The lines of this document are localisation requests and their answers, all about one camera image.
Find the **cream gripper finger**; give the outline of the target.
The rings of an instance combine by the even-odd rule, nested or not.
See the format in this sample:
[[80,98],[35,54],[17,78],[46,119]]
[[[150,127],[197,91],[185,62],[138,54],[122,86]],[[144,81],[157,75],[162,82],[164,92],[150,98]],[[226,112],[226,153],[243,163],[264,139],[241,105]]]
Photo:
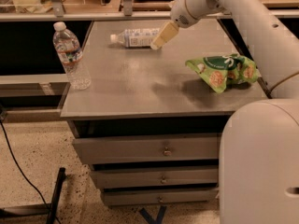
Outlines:
[[179,27],[173,21],[167,21],[160,29],[159,33],[153,38],[150,47],[154,50],[160,49],[178,34]]

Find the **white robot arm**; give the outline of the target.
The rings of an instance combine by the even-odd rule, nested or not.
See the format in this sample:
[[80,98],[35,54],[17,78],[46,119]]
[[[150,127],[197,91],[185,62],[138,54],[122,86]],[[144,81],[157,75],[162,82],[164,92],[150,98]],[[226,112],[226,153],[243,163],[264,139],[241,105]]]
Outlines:
[[259,0],[176,0],[170,18],[188,28],[222,8],[271,97],[239,108],[225,125],[220,224],[299,224],[299,40]]

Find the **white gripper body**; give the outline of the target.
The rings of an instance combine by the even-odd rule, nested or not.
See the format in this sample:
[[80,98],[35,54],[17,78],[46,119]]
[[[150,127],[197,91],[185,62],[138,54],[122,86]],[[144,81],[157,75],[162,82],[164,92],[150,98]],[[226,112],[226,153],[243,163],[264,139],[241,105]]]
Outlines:
[[189,28],[203,17],[223,11],[217,0],[175,0],[170,18],[179,28]]

